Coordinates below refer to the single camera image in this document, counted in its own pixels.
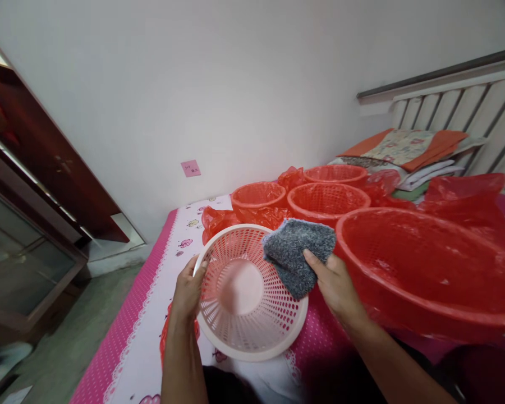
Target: stack of clothes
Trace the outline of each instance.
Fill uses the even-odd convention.
[[[434,177],[464,170],[455,165],[463,152],[482,146],[486,138],[471,138],[459,131],[398,130],[390,128],[358,143],[330,164],[351,164],[374,173],[398,171],[401,182],[393,196],[416,200]]]

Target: plastic basket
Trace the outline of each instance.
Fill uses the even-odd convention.
[[[232,358],[271,359],[292,345],[305,322],[309,298],[295,300],[273,264],[264,261],[262,238],[272,231],[238,224],[214,236],[200,253],[209,262],[200,298],[200,329]]]
[[[265,208],[284,207],[285,196],[286,189],[275,182],[254,182],[235,190],[230,201],[240,222],[264,225],[259,212]]]
[[[368,208],[370,198],[363,191],[337,183],[309,183],[288,193],[288,203],[298,219],[335,228],[342,215]]]
[[[309,182],[343,183],[345,185],[361,186],[366,182],[369,172],[363,167],[332,164],[308,169],[304,174],[305,179]]]
[[[336,254],[380,322],[459,342],[505,335],[499,246],[452,222],[394,208],[350,212],[336,235]]]

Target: basket rim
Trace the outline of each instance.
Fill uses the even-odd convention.
[[[244,223],[244,224],[236,224],[234,226],[227,227],[226,229],[221,230],[218,232],[215,236],[209,240],[206,245],[202,248],[200,251],[200,254],[196,260],[195,268],[193,270],[193,276],[196,274],[196,271],[200,267],[200,264],[204,260],[204,257],[206,256],[206,253],[208,250],[213,246],[213,244],[224,236],[226,233],[233,232],[234,230],[237,229],[242,229],[242,228],[251,228],[251,229],[256,229],[256,230],[262,230],[266,232],[267,234],[273,233],[273,230],[260,226],[259,224],[252,224],[252,223]],[[202,315],[202,311],[200,310],[198,313],[198,316],[196,316],[196,319],[198,320],[198,324],[200,326],[200,329],[204,332],[206,335],[206,338],[211,342],[215,348],[220,350],[222,353],[225,355],[237,359],[237,360],[242,360],[246,362],[262,362],[271,358],[274,358],[283,352],[290,348],[290,345],[294,343],[296,340],[297,336],[300,334],[301,329],[303,328],[303,325],[305,324],[305,319],[307,317],[307,311],[309,309],[309,295],[305,296],[303,299],[299,301],[299,309],[297,309],[297,315],[296,319],[294,321],[294,327],[292,328],[291,331],[289,331],[288,334],[284,337],[283,340],[274,347],[267,349],[265,351],[261,352],[243,352],[239,351],[237,349],[232,348],[231,346],[225,344],[223,341],[221,341],[215,333],[211,330],[211,328],[208,326],[206,319]]]
[[[275,187],[279,187],[283,192],[276,199],[269,201],[269,202],[264,202],[261,204],[247,204],[247,203],[243,203],[243,202],[236,200],[236,198],[234,197],[235,193],[242,190],[243,188],[247,188],[248,186],[256,185],[256,184],[272,184]],[[286,196],[286,189],[282,185],[277,184],[276,182],[272,182],[272,181],[258,181],[258,182],[252,182],[252,183],[245,184],[245,185],[240,186],[239,188],[235,189],[234,192],[230,195],[230,202],[232,203],[232,205],[239,206],[240,208],[265,208],[266,206],[271,206],[273,204],[279,203],[281,200],[284,199],[285,196]]]
[[[357,192],[358,194],[361,194],[363,196],[363,198],[365,199],[365,206],[362,207],[362,208],[358,208],[358,209],[366,209],[371,204],[371,199],[366,194],[366,192],[363,191],[363,190],[360,190],[359,188],[356,188],[354,186],[351,186],[351,185],[348,185],[348,184],[343,184],[343,183],[332,183],[332,182],[309,182],[309,183],[306,183],[306,184],[303,184],[303,185],[296,186],[294,189],[292,189],[288,193],[287,200],[288,200],[288,204],[290,205],[290,208],[292,208],[293,210],[301,213],[304,216],[311,216],[311,214],[312,214],[312,215],[314,215],[316,217],[319,217],[321,219],[338,219],[342,215],[347,214],[347,213],[338,213],[338,214],[323,213],[323,212],[317,212],[317,211],[314,211],[314,210],[303,209],[302,207],[297,206],[294,203],[294,201],[292,200],[294,194],[297,192],[297,190],[299,190],[301,188],[312,187],[312,186],[325,186],[325,187],[333,187],[333,186],[335,186],[335,187],[339,187],[341,189],[348,189],[348,188],[350,188],[352,192]]]
[[[311,176],[309,176],[307,173],[309,171],[313,171],[313,170],[317,170],[318,168],[324,168],[324,167],[344,167],[344,166],[351,166],[352,168],[358,168],[359,170],[361,170],[361,174],[359,174],[357,177],[354,177],[354,178],[347,178],[345,180],[319,180],[317,178],[312,178]],[[363,178],[365,178],[367,175],[369,174],[369,171],[364,168],[364,167],[360,167],[360,166],[353,166],[351,164],[327,164],[326,166],[317,166],[317,167],[313,167],[313,168],[309,168],[305,171],[303,171],[303,175],[305,176],[305,179],[307,181],[311,181],[311,182],[325,182],[325,183],[341,183],[341,184],[346,184],[346,183],[349,183],[349,182],[355,182],[355,181],[359,181],[359,180],[362,180]]]
[[[460,231],[461,233],[464,234],[464,236],[468,237],[472,241],[475,241],[478,244],[482,244],[488,248],[492,249],[500,249],[498,245],[494,244],[493,242],[478,236],[471,232],[470,230],[466,229],[463,226],[460,226],[459,224],[437,218],[435,216],[426,214],[426,213],[421,213],[421,212],[414,212],[412,210],[407,210],[407,209],[400,209],[400,208],[389,208],[389,207],[377,207],[377,208],[363,208],[363,209],[356,209],[352,212],[348,212],[341,216],[341,218],[338,220],[336,226],[335,226],[335,236],[337,238],[337,243],[339,246],[342,248],[344,253],[350,258],[352,263],[356,265],[359,270],[368,278],[370,278],[372,281],[380,284],[384,288],[386,288],[389,292],[394,293],[395,295],[408,300],[412,302],[413,304],[422,307],[424,309],[430,310],[434,313],[444,315],[446,317],[456,319],[456,320],[462,320],[467,323],[474,323],[474,324],[479,324],[479,325],[489,325],[493,327],[503,327],[505,328],[505,313],[499,313],[499,314],[483,314],[483,313],[475,313],[474,311],[467,311],[467,310],[461,310],[461,309],[455,309],[446,306],[445,304],[442,304],[440,302],[436,302],[433,300],[427,300],[424,299],[418,295],[415,295],[413,293],[410,293],[408,291],[405,291],[403,289],[400,289],[399,287],[393,285],[392,283],[386,281],[382,277],[376,275],[373,271],[371,271],[366,265],[364,265],[360,259],[356,257],[356,255],[350,250],[350,247],[344,242],[342,238],[342,226],[344,225],[344,222],[348,220],[349,218],[366,213],[366,212],[394,212],[394,213],[402,213],[402,214],[408,214],[408,215],[413,215],[420,217],[422,219],[426,220],[433,220],[438,226],[444,227],[444,228],[453,228],[456,229],[457,231]]]

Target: hand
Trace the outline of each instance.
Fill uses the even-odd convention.
[[[320,292],[342,326],[347,329],[367,323],[369,318],[344,261],[331,254],[324,265],[308,249],[303,251],[303,256],[318,276]]]
[[[176,290],[170,312],[173,321],[193,322],[198,315],[202,281],[206,275],[208,262],[204,261],[193,277],[192,273],[197,259],[198,255],[191,258],[176,280]]]

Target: glass cabinet door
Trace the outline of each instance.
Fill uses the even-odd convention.
[[[79,259],[59,247],[0,197],[0,323],[28,329],[67,283]]]

